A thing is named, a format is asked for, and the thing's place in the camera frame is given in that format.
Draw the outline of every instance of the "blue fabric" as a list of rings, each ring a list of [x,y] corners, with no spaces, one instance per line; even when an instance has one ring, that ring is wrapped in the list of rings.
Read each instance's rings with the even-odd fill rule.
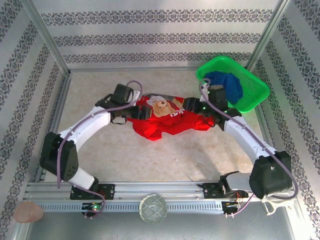
[[[244,96],[239,78],[231,73],[221,71],[208,72],[205,79],[210,79],[210,85],[222,85],[225,90],[225,97],[231,104],[236,104]]]

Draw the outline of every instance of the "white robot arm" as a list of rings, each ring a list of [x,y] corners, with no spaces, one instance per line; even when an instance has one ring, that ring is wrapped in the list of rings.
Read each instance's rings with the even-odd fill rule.
[[[151,116],[151,110],[148,107],[137,107],[135,103],[125,109],[108,111],[110,108],[117,108],[136,102],[139,95],[140,91],[133,91],[133,89],[128,86],[118,84],[114,94],[109,94],[98,101],[95,107],[73,126],[58,134],[53,132],[48,133],[44,139],[42,148],[40,158],[41,167],[57,175],[58,150],[60,144],[62,144],[65,139],[66,142],[62,148],[60,158],[61,179],[86,190],[95,190],[97,186],[93,186],[93,184],[97,185],[98,181],[79,166],[77,152],[93,134],[104,126],[107,126],[116,117],[130,117],[134,119],[149,118]]]
[[[74,132],[71,132],[80,120],[74,126],[60,132],[59,134],[50,132],[45,137],[40,165],[49,172],[57,175],[57,154],[60,144],[71,132],[63,145],[60,159],[60,175],[61,179],[68,181],[85,190],[96,192],[99,181],[79,167],[77,152],[80,147],[99,129],[108,125],[116,117],[130,117],[134,119],[148,119],[151,116],[151,109],[148,107],[132,106],[119,111],[108,111],[109,108],[123,106],[138,99],[140,92],[133,91],[130,87],[118,84],[114,94],[110,94],[102,100],[98,101],[95,107],[83,119],[83,122]],[[238,144],[243,148],[253,163],[251,173],[232,172],[220,177],[220,184],[223,186],[224,192],[222,196],[233,190],[243,190],[253,192],[258,198],[263,199],[276,193],[288,190],[292,187],[290,177],[267,153],[269,150],[272,154],[288,168],[291,169],[291,159],[286,152],[277,152],[276,149],[263,142],[264,146],[257,143],[252,134],[249,134],[243,126],[249,128],[242,115],[235,109],[229,108],[226,100],[226,95],[223,87],[213,86],[208,94],[210,103],[216,106],[219,110],[227,113],[242,126],[236,122],[225,118],[217,113],[203,100],[203,98],[186,98],[183,102],[183,108],[186,111],[201,114],[207,117],[213,117],[214,122],[219,127],[233,136]]]

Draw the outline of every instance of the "floral pattern border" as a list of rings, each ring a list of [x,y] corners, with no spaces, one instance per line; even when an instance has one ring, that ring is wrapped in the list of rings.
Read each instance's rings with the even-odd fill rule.
[[[266,23],[271,9],[172,9],[42,13],[50,26],[135,23]]]
[[[11,24],[16,19],[18,13],[22,9],[22,4],[19,0],[7,0],[0,11],[0,43],[6,36]]]
[[[133,44],[256,44],[259,33],[149,33],[55,36],[58,47]]]
[[[286,70],[275,44],[270,40],[266,46],[266,52],[272,62],[273,68],[283,88],[284,94],[288,99],[289,105],[295,117],[298,128],[302,134],[305,145],[308,147],[308,152],[311,155],[313,164],[318,169],[320,175],[320,142],[316,137],[316,132],[310,124],[310,120],[305,112],[304,106],[301,103],[299,95],[292,83],[290,76]]]
[[[281,139],[283,141],[285,150],[291,156],[291,168],[292,173],[298,183],[300,194],[303,197],[303,202],[306,205],[306,210],[309,212],[310,220],[313,222],[313,227],[315,228],[315,233],[318,238],[320,238],[320,225],[319,218],[320,212],[319,207],[317,206],[316,198],[313,196],[314,192],[311,190],[311,185],[308,182],[308,177],[306,176],[306,171],[302,167],[302,163],[299,155],[297,154],[296,146],[291,137],[291,133],[287,126],[286,120],[284,118],[283,111],[280,108],[279,102],[275,95],[275,91],[272,87],[271,81],[269,79],[267,70],[262,62],[258,60],[256,64],[256,69],[260,76],[260,79],[265,82],[270,88],[270,95],[268,97],[268,103],[273,112],[273,117],[276,121]]]
[[[299,9],[304,19],[311,27],[311,30],[320,41],[320,6],[315,0],[294,0],[294,4]]]
[[[30,21],[27,28],[24,30],[18,45],[13,51],[6,68],[0,76],[0,111],[5,104],[6,98],[10,93],[13,83],[20,71],[22,64],[25,62],[27,54],[38,34],[35,25]]]
[[[27,80],[27,83],[22,91],[22,95],[16,106],[16,110],[13,113],[12,121],[9,123],[5,135],[0,144],[0,180],[5,172],[6,165],[11,156],[11,152],[14,150],[13,147],[18,138],[20,128],[22,127],[23,121],[29,109],[32,101],[32,97],[36,91],[38,82],[40,80],[41,74],[49,58],[50,51],[48,47],[44,44],[38,58],[34,64],[33,70]]]
[[[209,61],[216,56],[228,56],[236,61],[247,61],[251,52],[140,52],[64,55],[67,64],[128,63],[128,62],[183,62]]]
[[[18,196],[21,193],[21,187],[25,180],[29,163],[32,159],[34,146],[36,145],[39,132],[47,112],[47,107],[51,99],[51,94],[57,82],[59,72],[60,69],[58,64],[54,63],[48,81],[46,83],[45,89],[43,91],[40,104],[37,108],[37,112],[34,116],[29,136],[26,138],[21,158],[18,160],[18,167],[14,174],[14,181],[12,181],[12,186],[10,187],[8,196],[6,197],[7,200],[3,206],[4,210],[1,212],[0,239],[6,239],[8,226],[12,221],[12,217],[14,214],[13,211],[17,206]]]
[[[286,16],[280,20],[277,28],[289,48],[296,65],[301,71],[301,75],[304,77],[304,81],[309,87],[310,93],[312,93],[313,98],[316,100],[315,103],[319,105],[320,74],[317,71],[315,64],[311,61],[311,58],[308,56],[306,49],[303,47],[301,40],[298,38],[298,35],[295,33]]]

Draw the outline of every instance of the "wire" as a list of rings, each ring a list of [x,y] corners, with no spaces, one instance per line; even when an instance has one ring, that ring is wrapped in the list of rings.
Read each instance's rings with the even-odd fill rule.
[[[294,185],[294,193],[292,196],[272,196],[273,198],[276,199],[281,199],[281,200],[291,200],[293,198],[295,198],[298,195],[299,192],[299,187],[298,187],[298,183],[295,180],[294,176],[291,174],[291,172],[287,169],[287,167],[263,144],[263,142],[261,142],[259,140],[258,137],[256,137],[256,135],[249,129],[247,128],[246,125],[244,125],[243,123],[239,122],[238,120],[234,119],[233,117],[229,116],[228,114],[226,114],[225,112],[221,111],[220,109],[218,109],[216,106],[214,106],[208,99],[208,97],[206,96],[206,94],[204,94],[203,89],[202,89],[202,83],[204,81],[207,81],[207,83],[210,85],[210,79],[209,78],[204,78],[200,83],[199,83],[199,90],[200,93],[202,95],[202,97],[204,98],[204,100],[206,101],[206,103],[216,112],[218,112],[219,114],[221,114],[222,116],[226,117],[227,119],[234,121],[236,124],[238,124],[240,127],[242,127],[243,129],[245,129],[252,137],[253,139],[262,147],[263,150],[265,150],[279,165],[280,167],[283,168],[283,170],[285,171],[286,174],[288,174],[288,176],[291,178],[293,185]]]
[[[111,111],[117,111],[117,110],[122,110],[122,109],[127,109],[131,106],[133,106],[142,96],[143,94],[143,87],[141,85],[140,82],[136,81],[136,80],[131,80],[129,81],[126,85],[128,86],[129,84],[131,83],[136,83],[139,85],[140,87],[140,94],[138,96],[138,98],[136,100],[133,100],[133,97],[132,97],[132,101],[126,105],[123,105],[123,106],[117,106],[117,107],[111,107],[111,108],[108,108],[108,109],[103,109],[103,110],[100,110],[100,111],[97,111],[95,112],[94,114],[92,115],[89,115],[87,116],[86,118],[82,119],[81,121],[79,121],[75,126],[74,128],[72,128],[68,133],[67,135],[65,136],[65,138],[62,140],[60,146],[59,146],[59,149],[58,149],[58,154],[57,154],[57,158],[56,158],[56,180],[57,180],[57,188],[59,189],[60,186],[61,186],[61,173],[60,173],[60,170],[61,170],[61,153],[62,153],[62,149],[67,141],[67,139],[73,134],[73,132],[75,130],[77,130],[77,128],[79,128],[82,124],[84,124],[86,121],[88,121],[89,119],[95,117],[96,115],[99,115],[99,114],[103,114],[103,113],[108,113],[108,112],[111,112]],[[70,183],[72,185],[74,185],[76,188],[82,190],[82,191],[85,191],[87,193],[90,193],[90,194],[94,194],[94,195],[97,195],[99,197],[102,198],[102,208],[99,212],[96,212],[96,211],[93,211],[93,210],[89,210],[85,213],[85,217],[87,217],[87,213],[96,213],[93,217],[96,217],[97,215],[100,214],[100,212],[104,209],[104,206],[105,206],[105,203],[106,203],[106,200],[104,198],[104,196],[102,196],[100,193],[97,193],[97,192],[94,192],[94,191],[90,191],[90,190],[87,190],[81,186],[77,186],[73,183]]]
[[[248,201],[245,203],[245,205],[244,205],[242,208],[240,208],[237,212],[231,213],[231,214],[224,214],[225,217],[226,217],[226,218],[227,218],[227,217],[234,217],[235,215],[241,213],[241,212],[248,206],[248,204],[250,203],[250,201],[253,199],[254,196],[255,196],[255,195],[252,194],[251,197],[249,197]]]
[[[235,195],[236,192],[237,192],[237,190],[231,190],[231,191],[225,193],[224,195],[227,197],[232,197],[233,195]]]
[[[213,125],[211,125],[210,123],[208,123],[205,116],[203,116],[203,122],[204,122],[205,124],[207,124],[210,128],[213,128],[213,127],[215,126],[215,123],[213,123]]]
[[[238,192],[236,192],[236,200],[234,201],[235,203],[238,201],[238,199],[239,199],[239,193]]]

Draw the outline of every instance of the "green plastic basket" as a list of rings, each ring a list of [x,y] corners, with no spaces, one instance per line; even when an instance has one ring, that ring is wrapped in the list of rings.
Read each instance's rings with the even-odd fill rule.
[[[254,109],[270,93],[269,87],[264,82],[227,56],[217,56],[199,67],[196,71],[196,77],[201,81],[207,73],[214,71],[233,74],[240,80],[243,98],[235,105],[229,102],[229,106],[236,108],[240,113],[247,113]]]

